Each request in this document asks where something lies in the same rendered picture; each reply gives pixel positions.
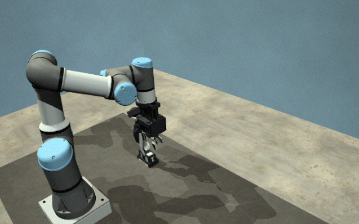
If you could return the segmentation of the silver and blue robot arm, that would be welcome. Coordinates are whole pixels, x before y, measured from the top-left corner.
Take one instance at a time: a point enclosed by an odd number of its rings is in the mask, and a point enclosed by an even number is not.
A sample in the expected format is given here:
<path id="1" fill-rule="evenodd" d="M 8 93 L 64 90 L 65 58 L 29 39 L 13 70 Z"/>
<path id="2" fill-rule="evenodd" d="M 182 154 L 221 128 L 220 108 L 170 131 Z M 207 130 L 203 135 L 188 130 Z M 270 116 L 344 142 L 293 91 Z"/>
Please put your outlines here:
<path id="1" fill-rule="evenodd" d="M 89 212 L 96 195 L 79 171 L 73 132 L 64 116 L 60 92 L 100 96 L 122 106 L 135 100 L 141 104 L 156 100 L 153 64 L 149 58 L 136 58 L 132 65 L 105 69 L 100 75 L 59 67 L 55 56 L 46 50 L 32 54 L 26 67 L 26 77 L 35 90 L 42 119 L 39 130 L 43 144 L 37 152 L 38 162 L 52 189 L 53 210 L 62 219 L 75 219 Z"/>

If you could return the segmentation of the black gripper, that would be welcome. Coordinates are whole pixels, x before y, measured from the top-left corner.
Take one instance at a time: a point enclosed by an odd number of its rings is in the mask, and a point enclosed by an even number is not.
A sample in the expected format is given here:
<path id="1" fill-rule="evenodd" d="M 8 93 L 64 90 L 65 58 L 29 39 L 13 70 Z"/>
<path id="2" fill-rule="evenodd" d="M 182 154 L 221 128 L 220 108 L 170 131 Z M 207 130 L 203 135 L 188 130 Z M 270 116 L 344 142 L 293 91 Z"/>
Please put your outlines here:
<path id="1" fill-rule="evenodd" d="M 133 134 L 141 153 L 145 156 L 145 149 L 150 150 L 147 137 L 151 137 L 155 150 L 157 150 L 158 142 L 163 143 L 159 134 L 166 131 L 166 117 L 158 114 L 158 108 L 161 107 L 161 104 L 157 102 L 157 97 L 153 103 L 141 104 L 137 100 L 135 102 L 143 112 L 136 116 Z"/>

